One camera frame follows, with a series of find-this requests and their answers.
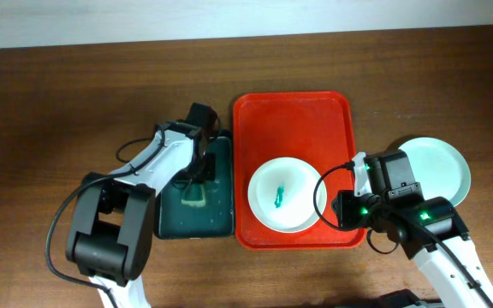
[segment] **table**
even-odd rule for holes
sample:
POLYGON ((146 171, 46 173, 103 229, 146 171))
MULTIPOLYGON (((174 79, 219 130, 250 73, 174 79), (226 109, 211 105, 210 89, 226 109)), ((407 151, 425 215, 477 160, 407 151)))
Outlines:
MULTIPOLYGON (((493 26, 96 44, 0 50, 0 306, 101 306, 94 290, 49 272, 44 244, 80 179, 120 166, 119 145, 191 102, 230 127, 244 93, 311 90, 349 99, 359 151, 427 135, 465 156, 472 187, 458 211, 493 282, 493 26)), ((52 251, 77 274, 63 253, 71 214, 52 251)), ((252 252, 234 237, 154 237, 143 277, 157 307, 336 305, 403 288, 436 297, 401 250, 381 256, 366 243, 252 252)))

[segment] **red plastic tray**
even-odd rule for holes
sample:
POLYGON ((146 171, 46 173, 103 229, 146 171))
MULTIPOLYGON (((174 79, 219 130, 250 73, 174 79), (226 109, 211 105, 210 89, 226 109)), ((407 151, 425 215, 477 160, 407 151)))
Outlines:
MULTIPOLYGON (((319 174, 355 155, 349 102, 338 92, 252 93, 233 108, 235 163, 235 236, 254 250, 351 248, 365 238, 365 229, 338 232, 320 220, 305 231, 284 234, 256 219, 248 204, 248 183, 265 162, 296 157, 319 174)), ((330 202, 339 190, 353 189, 353 176, 336 171, 325 180, 324 217, 336 223, 330 202)))

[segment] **green light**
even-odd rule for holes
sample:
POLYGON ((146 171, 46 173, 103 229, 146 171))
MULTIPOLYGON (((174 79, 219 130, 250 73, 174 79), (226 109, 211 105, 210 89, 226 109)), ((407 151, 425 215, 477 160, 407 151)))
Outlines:
POLYGON ((421 217, 421 220, 431 219, 429 214, 427 214, 426 212, 419 214, 419 217, 421 217))

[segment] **white wall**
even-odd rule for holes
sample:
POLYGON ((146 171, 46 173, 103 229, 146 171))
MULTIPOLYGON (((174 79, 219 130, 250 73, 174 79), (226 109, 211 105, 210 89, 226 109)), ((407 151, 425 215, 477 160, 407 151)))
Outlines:
POLYGON ((493 24, 493 0, 0 0, 0 48, 493 24))

